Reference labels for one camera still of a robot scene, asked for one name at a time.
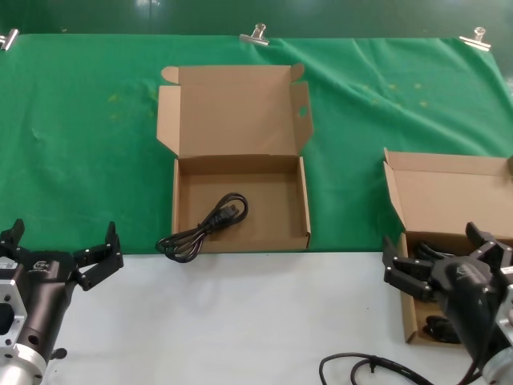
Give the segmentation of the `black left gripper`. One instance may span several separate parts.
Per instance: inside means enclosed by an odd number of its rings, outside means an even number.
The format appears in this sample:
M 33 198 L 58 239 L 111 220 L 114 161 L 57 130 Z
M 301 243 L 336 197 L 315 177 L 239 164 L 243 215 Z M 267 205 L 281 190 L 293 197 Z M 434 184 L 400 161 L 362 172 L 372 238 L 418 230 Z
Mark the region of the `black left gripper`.
M 17 343 L 43 358 L 65 358 L 55 346 L 63 317 L 77 284 L 88 291 L 123 268 L 123 252 L 115 222 L 107 227 L 102 245 L 75 251 L 29 251 L 20 246 L 25 232 L 22 219 L 1 232 L 1 257 L 15 257 L 28 277 L 26 320 Z

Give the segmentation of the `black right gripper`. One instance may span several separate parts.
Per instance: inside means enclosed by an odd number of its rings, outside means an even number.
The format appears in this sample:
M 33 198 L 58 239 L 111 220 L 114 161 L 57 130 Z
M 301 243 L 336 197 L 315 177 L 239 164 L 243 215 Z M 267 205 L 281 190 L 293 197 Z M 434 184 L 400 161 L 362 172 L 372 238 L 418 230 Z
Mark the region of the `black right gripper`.
M 400 257 L 383 237 L 384 282 L 422 302 L 433 302 L 435 296 L 471 358 L 485 364 L 508 347 L 495 321 L 502 293 L 491 283 L 492 273 L 512 266 L 512 247 L 473 222 L 465 232 L 475 251 L 437 262 L 435 250 L 424 241 L 415 246 L 414 257 Z

